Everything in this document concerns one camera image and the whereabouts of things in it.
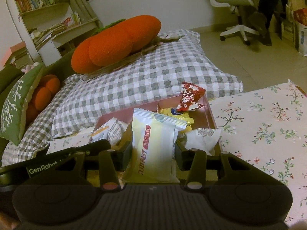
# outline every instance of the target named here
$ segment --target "orange plush toy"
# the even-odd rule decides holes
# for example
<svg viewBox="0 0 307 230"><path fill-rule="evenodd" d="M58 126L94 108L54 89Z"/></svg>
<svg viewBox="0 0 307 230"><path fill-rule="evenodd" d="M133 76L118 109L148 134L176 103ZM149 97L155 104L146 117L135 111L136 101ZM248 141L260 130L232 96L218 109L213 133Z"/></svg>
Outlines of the orange plush toy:
<svg viewBox="0 0 307 230"><path fill-rule="evenodd" d="M114 64L140 51L160 29L161 22L150 15L122 21L83 41L73 53L72 68L84 74Z"/></svg>
<svg viewBox="0 0 307 230"><path fill-rule="evenodd" d="M38 87L34 90L32 99L26 113L26 125L34 121L39 113L43 111L56 95L60 88L60 80L57 76L50 74L44 76Z"/></svg>

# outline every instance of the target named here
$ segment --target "red snack wrapper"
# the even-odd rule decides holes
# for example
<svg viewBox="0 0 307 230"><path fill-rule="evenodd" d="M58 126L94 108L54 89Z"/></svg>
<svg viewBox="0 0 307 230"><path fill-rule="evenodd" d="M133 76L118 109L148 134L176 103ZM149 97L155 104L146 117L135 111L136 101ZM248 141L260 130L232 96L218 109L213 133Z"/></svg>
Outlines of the red snack wrapper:
<svg viewBox="0 0 307 230"><path fill-rule="evenodd" d="M194 111L203 107L197 103L198 100L205 94L206 90L197 85L182 82L182 98L177 106L178 112Z"/></svg>

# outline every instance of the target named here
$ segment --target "white wall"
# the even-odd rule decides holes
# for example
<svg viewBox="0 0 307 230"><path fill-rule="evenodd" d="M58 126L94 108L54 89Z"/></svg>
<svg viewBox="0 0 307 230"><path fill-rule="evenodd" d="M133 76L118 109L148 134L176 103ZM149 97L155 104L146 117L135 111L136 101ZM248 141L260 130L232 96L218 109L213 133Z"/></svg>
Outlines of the white wall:
<svg viewBox="0 0 307 230"><path fill-rule="evenodd" d="M149 14L162 22L162 31L192 29L235 21L229 8L214 8L209 0L91 0L103 23Z"/></svg>
<svg viewBox="0 0 307 230"><path fill-rule="evenodd" d="M5 0L0 0L0 60L9 47L22 42Z"/></svg>

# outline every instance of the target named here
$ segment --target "person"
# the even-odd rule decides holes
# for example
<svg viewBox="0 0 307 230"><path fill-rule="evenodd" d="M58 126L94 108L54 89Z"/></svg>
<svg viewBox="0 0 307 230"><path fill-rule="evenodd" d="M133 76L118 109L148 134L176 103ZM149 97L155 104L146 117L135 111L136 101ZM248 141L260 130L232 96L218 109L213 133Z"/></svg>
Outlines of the person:
<svg viewBox="0 0 307 230"><path fill-rule="evenodd" d="M253 13L248 21L259 32L260 42L266 46L271 46L272 41L269 32L270 22L279 0L252 0L257 11ZM281 16L285 17L287 0L281 0Z"/></svg>

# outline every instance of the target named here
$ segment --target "floral tablecloth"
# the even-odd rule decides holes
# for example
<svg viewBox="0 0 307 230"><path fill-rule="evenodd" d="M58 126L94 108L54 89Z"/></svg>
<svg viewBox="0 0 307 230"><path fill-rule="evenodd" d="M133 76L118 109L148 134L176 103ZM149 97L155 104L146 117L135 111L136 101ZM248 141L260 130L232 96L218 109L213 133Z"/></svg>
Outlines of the floral tablecloth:
<svg viewBox="0 0 307 230"><path fill-rule="evenodd" d="M288 225L307 221L307 98L289 82L217 98L210 107L222 130L223 151L288 186L293 195Z"/></svg>

